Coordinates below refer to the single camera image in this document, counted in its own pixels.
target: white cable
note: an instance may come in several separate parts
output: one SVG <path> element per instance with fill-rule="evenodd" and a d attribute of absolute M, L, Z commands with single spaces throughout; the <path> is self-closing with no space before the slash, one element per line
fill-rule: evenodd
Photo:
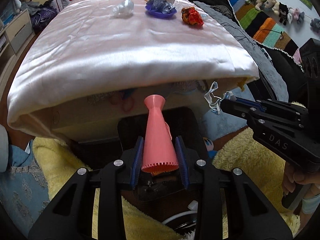
<path fill-rule="evenodd" d="M 172 220 L 175 220 L 176 218 L 183 217 L 183 216 L 190 215 L 190 214 L 196 214 L 196 213 L 197 213 L 196 210 L 185 211 L 185 212 L 176 214 L 176 215 L 174 215 L 174 216 L 172 216 L 172 217 L 169 217 L 168 219 L 166 219 L 165 221 L 163 221 L 162 224 L 163 224 L 163 225 L 166 225 L 167 223 L 169 223 L 169 222 L 172 221 Z"/>

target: silver screw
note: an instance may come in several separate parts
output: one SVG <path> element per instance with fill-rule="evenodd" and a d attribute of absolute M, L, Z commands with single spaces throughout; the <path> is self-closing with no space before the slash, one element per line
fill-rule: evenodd
<path fill-rule="evenodd" d="M 114 166 L 121 166 L 123 164 L 123 160 L 116 160 L 113 162 Z"/>
<path fill-rule="evenodd" d="M 197 160 L 197 165 L 199 166 L 205 166 L 206 162 L 204 160 Z"/>
<path fill-rule="evenodd" d="M 86 172 L 87 172 L 87 170 L 86 170 L 85 168 L 80 168 L 80 169 L 77 171 L 77 173 L 78 173 L 79 175 L 84 175 Z"/>
<path fill-rule="evenodd" d="M 239 168 L 235 168 L 235 169 L 233 170 L 233 173 L 236 174 L 236 175 L 241 175 L 241 174 L 242 174 L 242 170 L 239 169 Z"/>

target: gray blanket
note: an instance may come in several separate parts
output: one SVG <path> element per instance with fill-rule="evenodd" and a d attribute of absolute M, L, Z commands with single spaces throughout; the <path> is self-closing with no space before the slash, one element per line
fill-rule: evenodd
<path fill-rule="evenodd" d="M 215 19 L 219 24 L 221 24 L 232 36 L 235 37 L 242 45 L 244 49 L 248 51 L 250 56 L 258 65 L 260 71 L 265 76 L 266 80 L 272 87 L 276 94 L 276 97 L 280 101 L 288 102 L 289 95 L 287 91 L 287 85 L 283 81 L 282 77 L 278 74 L 263 52 L 260 50 L 256 42 L 247 33 L 242 30 L 235 22 L 223 16 L 220 12 L 215 11 L 210 8 L 209 5 L 195 1 L 198 7 L 203 9 L 207 14 L 209 14 L 213 19 Z M 244 92 L 241 92 L 239 88 L 232 90 L 234 95 L 237 97 L 253 100 L 253 96 L 247 86 L 245 86 Z M 208 111 L 199 122 L 199 128 L 201 134 L 215 140 L 228 133 L 239 130 L 240 128 L 246 126 L 246 120 L 221 113 L 216 115 L 211 111 Z"/>

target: drawer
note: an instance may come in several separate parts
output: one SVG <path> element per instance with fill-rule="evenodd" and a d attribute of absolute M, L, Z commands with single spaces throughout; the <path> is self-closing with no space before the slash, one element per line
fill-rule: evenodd
<path fill-rule="evenodd" d="M 16 34 L 27 24 L 29 23 L 28 11 L 25 11 L 23 14 L 15 18 L 12 23 L 7 27 L 6 34 L 9 41 L 15 38 Z"/>
<path fill-rule="evenodd" d="M 13 48 L 14 52 L 17 53 L 20 49 L 21 45 L 26 41 L 26 39 L 32 33 L 32 26 L 28 21 L 20 31 L 15 35 L 15 37 L 10 41 L 11 47 Z"/>

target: satin fabric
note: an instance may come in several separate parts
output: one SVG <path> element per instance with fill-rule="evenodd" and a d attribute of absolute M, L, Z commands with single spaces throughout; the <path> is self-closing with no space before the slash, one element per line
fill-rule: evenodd
<path fill-rule="evenodd" d="M 10 127 L 52 137 L 38 110 L 51 114 L 49 107 L 76 98 L 187 80 L 258 79 L 254 60 L 214 19 L 200 29 L 183 23 L 181 8 L 193 3 L 176 0 L 178 13 L 166 20 L 149 16 L 144 0 L 132 0 L 131 17 L 110 18 L 123 1 L 73 0 L 50 22 L 13 80 Z"/>

